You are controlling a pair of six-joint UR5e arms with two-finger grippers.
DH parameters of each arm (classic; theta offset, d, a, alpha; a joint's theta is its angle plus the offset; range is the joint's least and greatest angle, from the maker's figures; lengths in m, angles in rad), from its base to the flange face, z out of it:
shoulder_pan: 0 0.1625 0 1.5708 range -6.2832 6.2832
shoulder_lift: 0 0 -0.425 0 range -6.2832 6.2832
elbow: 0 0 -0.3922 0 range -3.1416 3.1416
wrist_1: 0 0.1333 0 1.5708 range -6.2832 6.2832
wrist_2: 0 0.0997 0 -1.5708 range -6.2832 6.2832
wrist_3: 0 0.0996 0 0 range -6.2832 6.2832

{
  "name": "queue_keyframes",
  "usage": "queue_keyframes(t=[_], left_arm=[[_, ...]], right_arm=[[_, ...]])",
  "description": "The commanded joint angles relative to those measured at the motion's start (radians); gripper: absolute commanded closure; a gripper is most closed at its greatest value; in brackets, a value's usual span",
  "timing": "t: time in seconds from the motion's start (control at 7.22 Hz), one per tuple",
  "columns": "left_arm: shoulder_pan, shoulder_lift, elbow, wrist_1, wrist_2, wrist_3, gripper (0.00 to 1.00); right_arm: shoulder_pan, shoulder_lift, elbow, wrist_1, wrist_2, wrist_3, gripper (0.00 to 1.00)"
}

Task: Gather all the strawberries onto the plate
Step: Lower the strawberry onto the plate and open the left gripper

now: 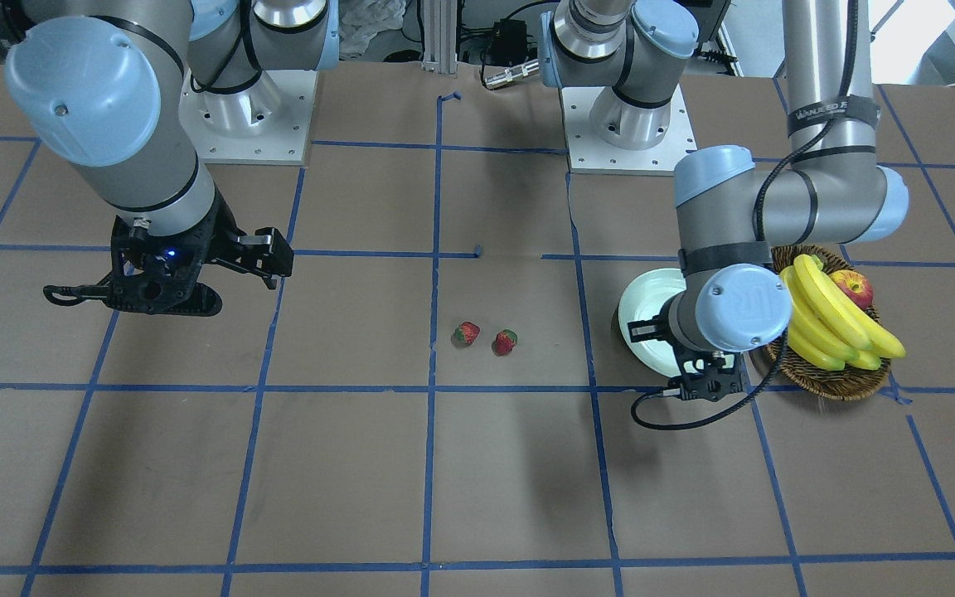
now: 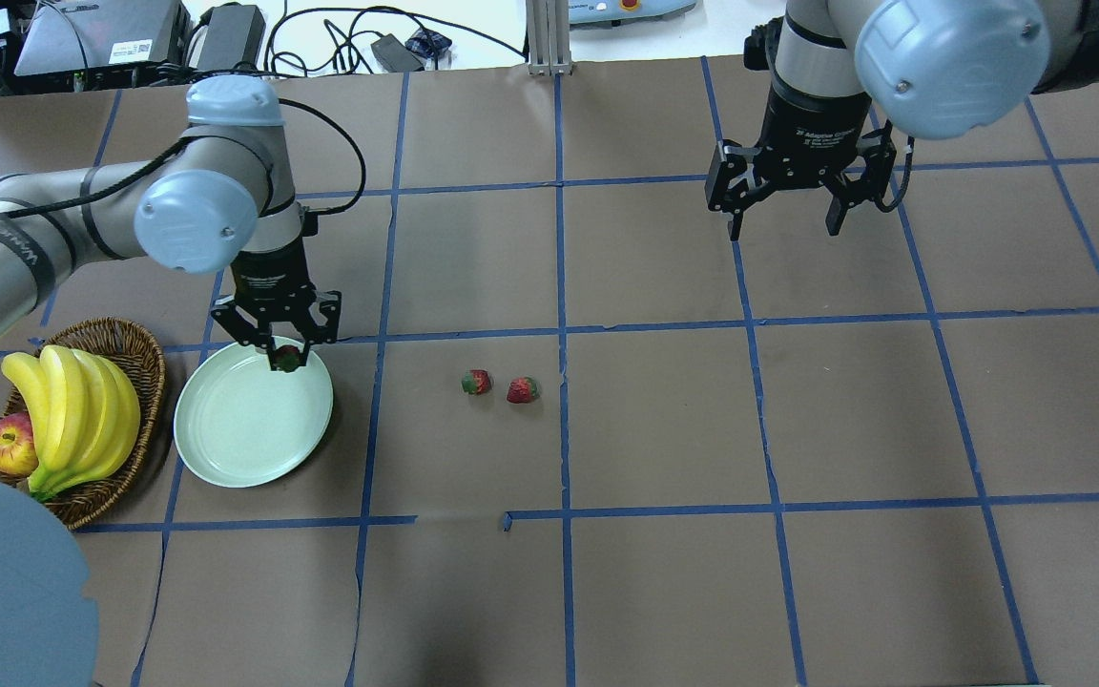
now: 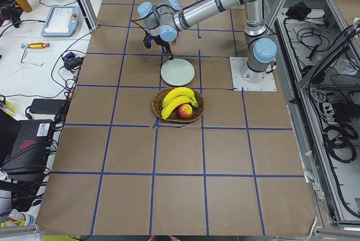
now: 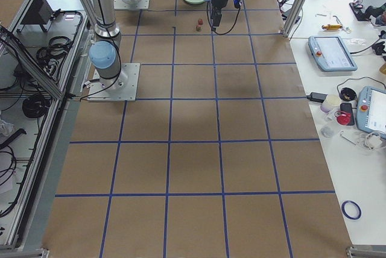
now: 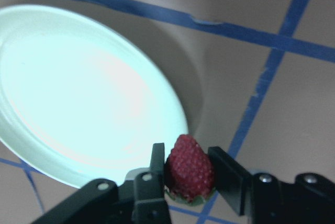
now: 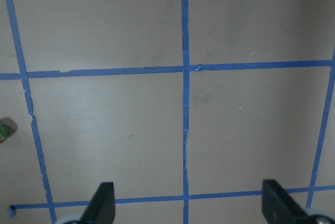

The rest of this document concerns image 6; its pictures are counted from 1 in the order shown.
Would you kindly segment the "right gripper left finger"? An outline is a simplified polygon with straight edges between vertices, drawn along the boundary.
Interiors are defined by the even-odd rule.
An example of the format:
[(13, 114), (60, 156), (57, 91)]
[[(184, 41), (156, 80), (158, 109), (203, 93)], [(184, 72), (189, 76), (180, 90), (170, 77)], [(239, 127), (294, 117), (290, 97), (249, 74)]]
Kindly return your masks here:
[(113, 182), (102, 182), (81, 216), (81, 223), (112, 224), (116, 215)]

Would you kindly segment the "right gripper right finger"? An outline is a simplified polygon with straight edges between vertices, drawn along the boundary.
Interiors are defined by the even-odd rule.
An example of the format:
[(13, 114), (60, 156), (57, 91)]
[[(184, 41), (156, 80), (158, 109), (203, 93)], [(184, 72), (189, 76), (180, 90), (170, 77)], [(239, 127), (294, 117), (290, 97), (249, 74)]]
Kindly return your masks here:
[(262, 214), (273, 224), (306, 221), (306, 212), (276, 180), (262, 182)]

